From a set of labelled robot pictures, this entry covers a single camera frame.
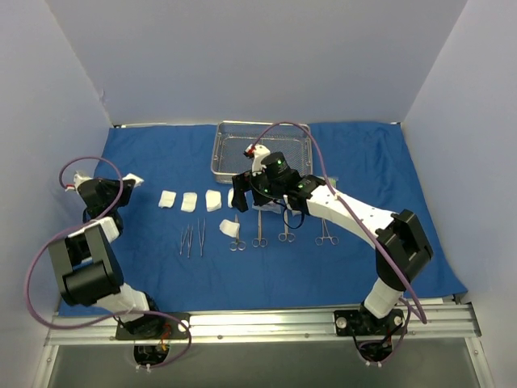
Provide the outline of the peach gauze pack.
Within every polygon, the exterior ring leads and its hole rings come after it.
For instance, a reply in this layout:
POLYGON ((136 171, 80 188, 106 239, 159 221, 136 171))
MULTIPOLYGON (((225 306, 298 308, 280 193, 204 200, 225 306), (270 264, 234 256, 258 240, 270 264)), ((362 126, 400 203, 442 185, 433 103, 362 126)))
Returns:
POLYGON ((252 205, 252 209, 262 212, 271 212, 281 214, 283 212, 282 206, 270 201, 264 205, 252 205))

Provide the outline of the white gauze pad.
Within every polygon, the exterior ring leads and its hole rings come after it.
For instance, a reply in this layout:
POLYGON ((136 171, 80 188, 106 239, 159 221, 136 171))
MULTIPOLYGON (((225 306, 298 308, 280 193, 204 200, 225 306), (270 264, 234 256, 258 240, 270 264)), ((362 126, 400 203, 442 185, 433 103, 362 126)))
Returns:
POLYGON ((226 236, 236 238, 240 230, 240 223, 238 221, 224 219, 219 225, 219 230, 226 236))
POLYGON ((175 198, 177 196, 176 192, 163 190, 160 200, 158 202, 158 207, 160 209, 170 209, 174 206, 175 198))
POLYGON ((198 194, 196 192, 184 192, 180 210, 185 213, 193 213, 196 208, 198 194))
POLYGON ((131 183, 134 188, 140 187, 145 182, 141 177, 139 177, 133 173, 127 174, 123 178, 123 181, 125 183, 131 183))

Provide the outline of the straight steel scissors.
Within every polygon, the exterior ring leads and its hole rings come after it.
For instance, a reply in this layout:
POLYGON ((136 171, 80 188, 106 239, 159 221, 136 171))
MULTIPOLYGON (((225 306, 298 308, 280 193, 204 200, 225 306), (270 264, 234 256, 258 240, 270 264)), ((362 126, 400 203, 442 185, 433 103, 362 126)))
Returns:
POLYGON ((255 248, 264 248, 267 246, 267 240, 263 237, 262 211, 258 211, 257 236, 252 241, 255 248))

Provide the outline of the white gauze roll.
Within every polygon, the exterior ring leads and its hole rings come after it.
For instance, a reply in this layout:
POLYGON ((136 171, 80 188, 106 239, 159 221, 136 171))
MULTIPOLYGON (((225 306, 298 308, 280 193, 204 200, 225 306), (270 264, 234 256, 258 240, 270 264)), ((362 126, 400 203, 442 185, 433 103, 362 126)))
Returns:
POLYGON ((209 213, 219 210, 222 207, 222 196, 217 190, 208 189, 205 193, 205 205, 209 213))
POLYGON ((227 204, 228 204, 229 208, 233 207, 233 193, 234 193, 233 188, 230 188, 228 190, 228 195, 227 195, 227 204))

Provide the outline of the steel mesh instrument tray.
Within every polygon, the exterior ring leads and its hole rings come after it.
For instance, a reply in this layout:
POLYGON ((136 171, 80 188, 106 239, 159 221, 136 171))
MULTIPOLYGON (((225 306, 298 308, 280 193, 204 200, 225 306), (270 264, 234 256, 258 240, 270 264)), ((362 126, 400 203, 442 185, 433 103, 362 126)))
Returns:
MULTIPOLYGON (((268 123, 225 120, 216 127, 211 171, 218 183, 232 183, 232 177, 250 169, 251 160, 244 150, 260 137, 268 123)), ((280 124, 268 131, 258 142, 272 152, 284 154, 288 165, 301 175, 313 172, 312 142, 306 124, 299 129, 292 124, 280 124)))

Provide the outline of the cream gauze pack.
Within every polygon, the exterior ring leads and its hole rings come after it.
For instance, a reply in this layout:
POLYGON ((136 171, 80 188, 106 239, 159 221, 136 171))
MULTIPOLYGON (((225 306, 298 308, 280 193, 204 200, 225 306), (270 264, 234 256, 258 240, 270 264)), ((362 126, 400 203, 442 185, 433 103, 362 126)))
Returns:
POLYGON ((330 182, 330 184, 331 184, 331 186, 333 188, 337 187, 337 183, 338 183, 338 179, 337 178, 329 176, 328 180, 329 180, 329 182, 330 182))

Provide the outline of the steel surgical scissors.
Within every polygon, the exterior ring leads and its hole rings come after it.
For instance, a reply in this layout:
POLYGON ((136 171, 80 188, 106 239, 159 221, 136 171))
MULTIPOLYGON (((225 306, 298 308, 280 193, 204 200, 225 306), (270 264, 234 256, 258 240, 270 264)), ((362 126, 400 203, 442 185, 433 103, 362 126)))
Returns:
POLYGON ((278 234, 278 239, 280 242, 292 243, 296 239, 296 235, 290 231, 287 225, 284 225, 284 231, 278 234))

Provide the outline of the steel hemostat clamp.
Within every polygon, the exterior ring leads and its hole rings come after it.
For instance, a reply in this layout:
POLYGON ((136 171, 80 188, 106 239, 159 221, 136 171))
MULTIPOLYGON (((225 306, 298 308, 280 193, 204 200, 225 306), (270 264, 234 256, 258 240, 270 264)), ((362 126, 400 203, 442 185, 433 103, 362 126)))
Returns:
POLYGON ((324 244, 324 242, 326 242, 326 241, 328 241, 333 246, 338 245, 339 239, 337 236, 333 236, 330 234, 325 219, 323 219, 323 218, 321 219, 321 224, 322 224, 321 234, 315 238, 316 245, 322 246, 324 244))

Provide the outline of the white gauze pad front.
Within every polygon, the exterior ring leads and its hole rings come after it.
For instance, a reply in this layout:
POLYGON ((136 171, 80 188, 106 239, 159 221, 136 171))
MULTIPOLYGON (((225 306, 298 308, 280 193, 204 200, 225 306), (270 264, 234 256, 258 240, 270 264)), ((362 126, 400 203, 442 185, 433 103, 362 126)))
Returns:
POLYGON ((198 194, 196 192, 184 192, 180 210, 185 213, 193 213, 196 208, 198 194))

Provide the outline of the steel tweezers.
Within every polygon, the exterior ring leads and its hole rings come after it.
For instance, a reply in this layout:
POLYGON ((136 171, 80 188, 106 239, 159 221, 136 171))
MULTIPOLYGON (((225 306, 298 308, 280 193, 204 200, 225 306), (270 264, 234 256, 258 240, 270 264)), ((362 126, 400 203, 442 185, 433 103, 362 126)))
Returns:
POLYGON ((187 243, 187 258, 191 258, 191 246, 192 246, 192 240, 193 240, 193 226, 188 225, 187 226, 187 233, 186 233, 186 243, 187 243))
POLYGON ((206 219, 198 220, 197 222, 197 230, 198 230, 198 240, 200 246, 200 257, 204 256, 204 242, 205 242, 205 234, 206 234, 206 219))
POLYGON ((180 244, 179 244, 179 255, 183 254, 183 248, 184 248, 185 242, 187 240, 187 232, 188 232, 188 229, 181 230, 180 244))

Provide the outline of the blue surgical drape cloth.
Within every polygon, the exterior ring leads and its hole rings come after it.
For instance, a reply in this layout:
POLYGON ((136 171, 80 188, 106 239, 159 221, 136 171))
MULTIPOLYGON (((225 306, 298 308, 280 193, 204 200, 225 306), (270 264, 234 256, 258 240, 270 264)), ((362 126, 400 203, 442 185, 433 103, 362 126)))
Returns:
MULTIPOLYGON (((375 122, 317 123, 311 131, 322 151, 316 173, 338 179, 337 187, 374 207, 414 212, 434 255, 413 281, 420 298, 463 293, 465 286, 450 268, 427 209, 401 128, 375 122)), ((339 239, 317 246, 321 222, 291 218, 294 242, 280 242, 279 214, 262 213, 264 248, 252 246, 258 213, 223 208, 209 213, 199 202, 193 213, 178 205, 160 209, 163 190, 204 196, 216 189, 210 158, 212 125, 111 129, 96 175, 113 178, 133 173, 145 182, 120 210, 124 230, 112 248, 125 281, 149 294, 163 311, 282 309, 355 304, 366 298, 376 278, 373 249, 335 226, 339 239), (231 251, 233 238, 220 223, 238 216, 244 251, 231 251), (206 219, 204 256, 200 257, 197 222, 206 219), (193 226, 191 258, 187 243, 179 255, 181 230, 193 226)))

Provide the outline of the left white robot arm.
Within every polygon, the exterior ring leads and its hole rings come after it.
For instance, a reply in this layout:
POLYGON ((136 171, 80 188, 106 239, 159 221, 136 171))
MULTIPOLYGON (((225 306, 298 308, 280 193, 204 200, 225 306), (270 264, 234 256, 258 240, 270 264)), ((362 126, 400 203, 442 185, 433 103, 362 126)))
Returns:
POLYGON ((93 306, 122 315, 116 319, 127 332, 145 339, 157 337, 165 319, 154 300, 128 285, 113 243, 123 233, 118 208, 130 201, 132 190, 143 179, 128 174, 121 181, 92 178, 81 172, 67 188, 83 200, 83 226, 48 246, 57 286, 69 306, 93 306))

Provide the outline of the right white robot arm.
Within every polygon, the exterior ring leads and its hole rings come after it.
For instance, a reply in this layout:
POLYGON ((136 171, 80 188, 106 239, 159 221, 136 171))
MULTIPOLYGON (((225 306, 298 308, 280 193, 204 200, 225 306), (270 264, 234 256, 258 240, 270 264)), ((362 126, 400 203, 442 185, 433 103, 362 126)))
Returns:
POLYGON ((256 206, 281 200, 287 209, 329 221, 375 250, 377 279, 358 316, 364 331, 379 332, 433 256, 418 217, 407 209, 400 213, 378 209, 338 191, 323 178, 300 175, 281 152, 256 145, 245 150, 244 155, 251 160, 251 168, 232 178, 235 209, 247 211, 248 192, 256 206))

